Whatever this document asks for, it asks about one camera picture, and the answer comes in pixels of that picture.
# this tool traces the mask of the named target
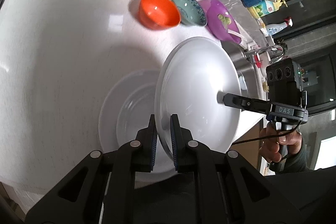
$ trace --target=sleeve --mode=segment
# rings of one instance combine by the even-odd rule
[[[297,154],[288,157],[285,163],[285,168],[282,172],[278,172],[277,174],[296,173],[303,171],[309,171],[307,166],[307,151],[304,138],[302,138],[300,151]]]

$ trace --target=chrome faucet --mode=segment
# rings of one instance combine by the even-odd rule
[[[271,59],[271,61],[269,62],[270,64],[273,64],[277,61],[280,61],[283,58],[283,56],[285,55],[285,51],[284,51],[283,47],[280,46],[280,45],[272,45],[272,46],[267,46],[267,47],[264,47],[264,48],[252,49],[252,50],[249,50],[249,51],[246,50],[246,51],[244,51],[243,54],[249,62],[255,63],[255,59],[254,59],[255,55],[267,52],[267,50],[272,50],[272,49],[277,49],[277,50],[281,51],[281,54],[279,56]]]

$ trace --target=stainless steel sink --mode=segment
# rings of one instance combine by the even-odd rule
[[[242,74],[245,79],[247,92],[242,90],[241,94],[246,97],[261,99],[261,85],[259,84],[256,67],[245,59],[244,49],[233,42],[222,41],[221,44],[231,58],[238,76]]]

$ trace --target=white countertop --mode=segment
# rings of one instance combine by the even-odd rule
[[[160,68],[186,38],[214,40],[199,27],[150,32],[134,18],[137,5],[138,0],[4,1],[0,181],[20,191],[46,193],[89,152],[100,149],[100,108],[121,77]],[[236,139],[261,118],[243,112]]]

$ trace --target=silver rivet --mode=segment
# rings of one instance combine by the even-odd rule
[[[190,147],[196,147],[196,146],[198,146],[198,142],[195,141],[195,140],[191,140],[191,141],[188,142],[188,145],[189,145]]]
[[[238,157],[238,152],[236,150],[230,150],[227,155],[230,157],[230,158],[237,158]]]
[[[100,151],[94,150],[90,153],[90,157],[96,159],[99,158],[100,154],[101,154]]]
[[[137,140],[131,141],[131,146],[132,147],[138,147],[140,145],[141,145],[141,143],[139,141],[137,141]]]

